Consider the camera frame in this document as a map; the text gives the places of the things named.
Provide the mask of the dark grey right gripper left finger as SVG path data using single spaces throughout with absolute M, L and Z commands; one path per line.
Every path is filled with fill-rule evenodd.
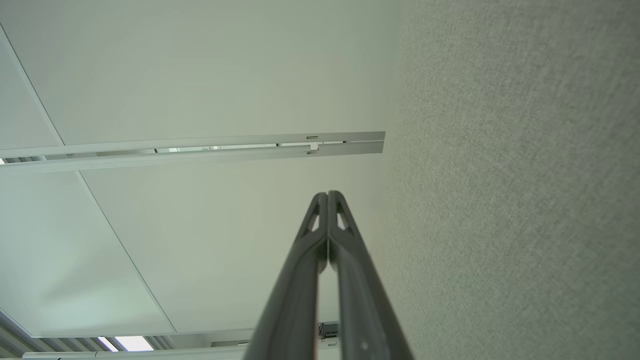
M 327 258 L 328 195 L 316 194 L 244 354 L 245 360 L 315 360 L 318 278 Z

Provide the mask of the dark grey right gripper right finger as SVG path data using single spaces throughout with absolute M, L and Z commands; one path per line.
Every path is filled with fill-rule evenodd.
M 345 196 L 327 196 L 327 239 L 338 276 L 343 360 L 413 360 L 382 281 Z

